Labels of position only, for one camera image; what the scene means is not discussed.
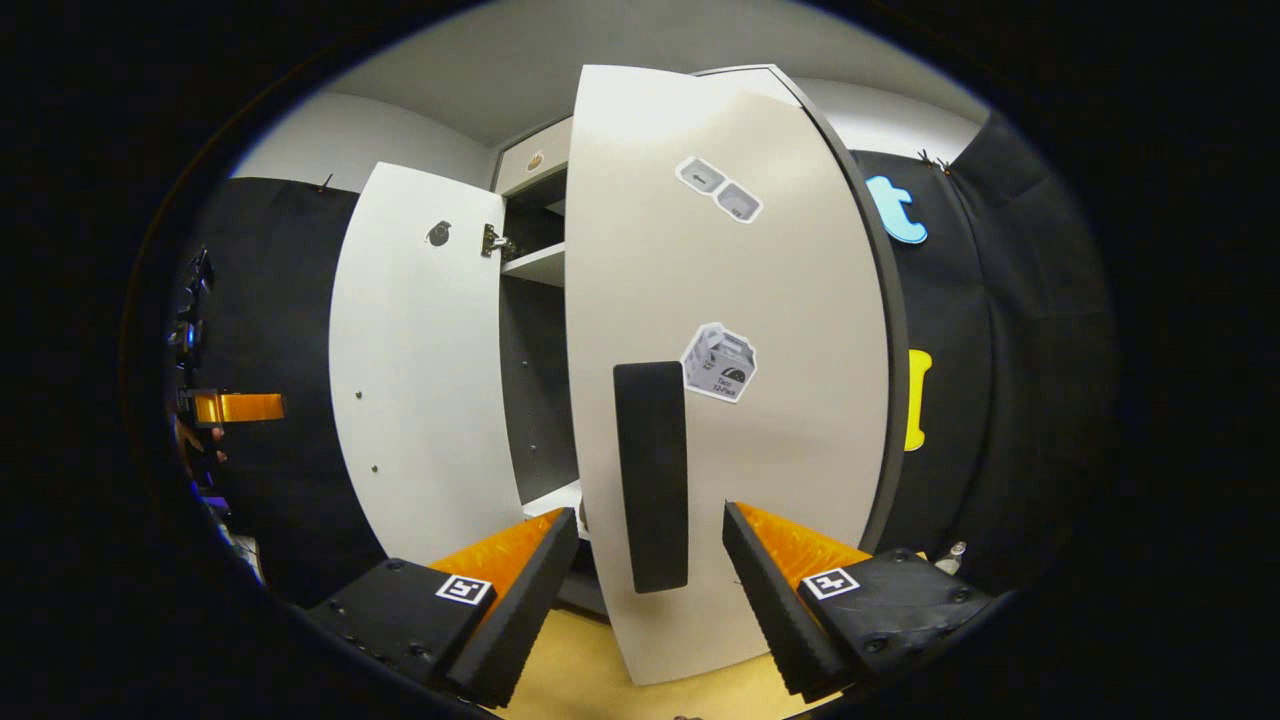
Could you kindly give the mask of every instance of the box sticker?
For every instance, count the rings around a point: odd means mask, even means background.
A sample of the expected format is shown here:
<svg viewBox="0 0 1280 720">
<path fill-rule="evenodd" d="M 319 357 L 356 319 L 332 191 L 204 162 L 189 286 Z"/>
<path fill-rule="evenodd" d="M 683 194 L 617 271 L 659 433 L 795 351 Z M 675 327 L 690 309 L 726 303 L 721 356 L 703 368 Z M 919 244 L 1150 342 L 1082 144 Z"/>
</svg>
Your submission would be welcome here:
<svg viewBox="0 0 1280 720">
<path fill-rule="evenodd" d="M 740 223 L 750 223 L 760 214 L 762 202 L 742 186 L 731 182 L 716 196 L 716 204 Z"/>
<path fill-rule="evenodd" d="M 759 369 L 755 348 L 746 337 L 724 329 L 721 323 L 699 327 L 680 363 L 686 389 L 735 404 Z"/>
<path fill-rule="evenodd" d="M 714 195 L 719 186 L 724 184 L 724 173 L 701 158 L 686 158 L 684 163 L 676 165 L 676 177 L 703 195 Z"/>
</svg>

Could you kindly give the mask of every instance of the sticker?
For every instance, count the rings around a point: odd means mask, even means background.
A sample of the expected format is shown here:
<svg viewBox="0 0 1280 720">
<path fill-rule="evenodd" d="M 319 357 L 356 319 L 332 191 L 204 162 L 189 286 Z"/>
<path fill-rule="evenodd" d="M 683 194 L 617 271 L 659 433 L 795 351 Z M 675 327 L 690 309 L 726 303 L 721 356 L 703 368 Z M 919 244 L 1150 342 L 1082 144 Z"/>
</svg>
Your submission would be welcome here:
<svg viewBox="0 0 1280 720">
<path fill-rule="evenodd" d="M 449 579 L 444 580 L 440 589 L 435 591 L 435 596 L 463 605 L 480 605 L 480 601 L 484 600 L 484 593 L 489 592 L 490 587 L 493 587 L 493 583 L 488 580 L 449 575 Z"/>
<path fill-rule="evenodd" d="M 893 183 L 884 176 L 868 179 L 867 190 L 870 191 L 872 200 L 876 201 L 876 209 L 879 211 L 881 222 L 884 223 L 884 231 L 895 240 L 908 245 L 919 245 L 929 237 L 924 223 L 913 223 L 906 217 L 904 204 L 911 204 L 910 192 L 901 187 L 893 187 Z"/>
<path fill-rule="evenodd" d="M 809 575 L 803 582 L 809 585 L 813 596 L 818 600 L 827 600 L 828 597 L 835 597 L 861 587 L 858 584 L 858 580 L 849 577 L 849 573 L 844 568 Z"/>
<path fill-rule="evenodd" d="M 676 165 L 676 177 L 680 182 L 716 199 L 716 205 L 728 213 L 728 217 L 740 223 L 750 223 L 760 214 L 764 206 L 760 199 L 751 195 L 741 184 L 730 181 L 728 176 L 719 172 L 710 163 L 690 155 Z"/>
<path fill-rule="evenodd" d="M 755 348 L 745 336 L 721 323 L 698 328 L 680 359 L 685 388 L 724 402 L 737 402 L 758 369 Z"/>
<path fill-rule="evenodd" d="M 685 159 L 676 167 L 676 177 L 703 195 L 714 195 L 719 186 L 724 184 L 724 173 L 701 158 Z"/>
<path fill-rule="evenodd" d="M 923 350 L 908 350 L 908 373 L 911 382 L 906 401 L 906 451 L 920 450 L 924 445 L 924 430 L 920 429 L 920 401 L 924 397 L 924 373 L 933 366 L 933 357 Z"/>
<path fill-rule="evenodd" d="M 760 214 L 762 202 L 742 186 L 731 182 L 716 196 L 716 204 L 740 223 L 750 223 Z"/>
</svg>

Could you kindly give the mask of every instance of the cabinet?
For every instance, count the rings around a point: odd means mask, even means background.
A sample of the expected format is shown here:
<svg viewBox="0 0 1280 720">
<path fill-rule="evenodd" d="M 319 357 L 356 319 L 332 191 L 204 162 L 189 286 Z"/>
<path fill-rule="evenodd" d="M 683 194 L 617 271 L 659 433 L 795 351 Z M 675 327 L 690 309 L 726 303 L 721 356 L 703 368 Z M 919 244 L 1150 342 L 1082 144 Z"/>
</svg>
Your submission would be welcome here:
<svg viewBox="0 0 1280 720">
<path fill-rule="evenodd" d="M 384 550 L 430 562 L 580 488 L 634 682 L 767 652 L 721 544 L 724 501 L 874 546 L 905 433 L 896 275 L 832 137 L 772 67 L 588 65 L 572 118 L 502 152 L 494 192 L 379 164 L 329 351 L 343 456 Z M 691 158 L 749 200 L 682 181 Z M 525 254 L 483 254 L 486 232 Z M 612 369 L 678 360 L 710 322 L 750 338 L 756 374 L 736 404 L 686 393 L 689 584 L 637 594 Z"/>
</svg>

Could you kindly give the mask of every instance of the white wall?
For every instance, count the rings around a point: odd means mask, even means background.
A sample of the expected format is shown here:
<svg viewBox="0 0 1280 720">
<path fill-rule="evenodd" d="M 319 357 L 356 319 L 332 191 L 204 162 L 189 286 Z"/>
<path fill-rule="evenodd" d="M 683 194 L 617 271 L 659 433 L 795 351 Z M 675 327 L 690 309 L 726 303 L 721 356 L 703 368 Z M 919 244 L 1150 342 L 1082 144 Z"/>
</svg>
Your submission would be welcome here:
<svg viewBox="0 0 1280 720">
<path fill-rule="evenodd" d="M 860 85 L 792 78 L 822 109 L 850 150 L 955 160 L 980 123 L 910 97 Z"/>
<path fill-rule="evenodd" d="M 321 92 L 284 117 L 232 177 L 324 183 L 360 192 L 379 161 L 489 190 L 497 152 L 417 113 Z"/>
</svg>

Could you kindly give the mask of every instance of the cabinet door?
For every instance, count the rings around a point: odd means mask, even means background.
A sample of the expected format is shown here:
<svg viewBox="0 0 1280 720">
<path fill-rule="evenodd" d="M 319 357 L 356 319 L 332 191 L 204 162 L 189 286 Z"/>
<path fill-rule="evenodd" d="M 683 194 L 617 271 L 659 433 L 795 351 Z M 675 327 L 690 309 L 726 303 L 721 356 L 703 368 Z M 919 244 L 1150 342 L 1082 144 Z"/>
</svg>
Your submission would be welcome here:
<svg viewBox="0 0 1280 720">
<path fill-rule="evenodd" d="M 750 85 L 589 65 L 577 90 L 564 252 L 573 432 L 602 591 L 639 684 L 768 651 L 721 544 L 726 500 L 858 544 L 881 478 L 890 348 L 863 218 L 803 106 Z M 750 222 L 681 182 L 689 158 L 759 200 Z M 613 366 L 680 360 L 705 323 L 745 336 L 756 370 L 736 404 L 685 391 L 689 584 L 637 594 Z"/>
<path fill-rule="evenodd" d="M 329 311 L 333 411 L 393 557 L 425 565 L 522 519 L 498 366 L 502 260 L 480 255 L 484 225 L 502 222 L 497 195 L 379 163 L 347 227 Z"/>
</svg>

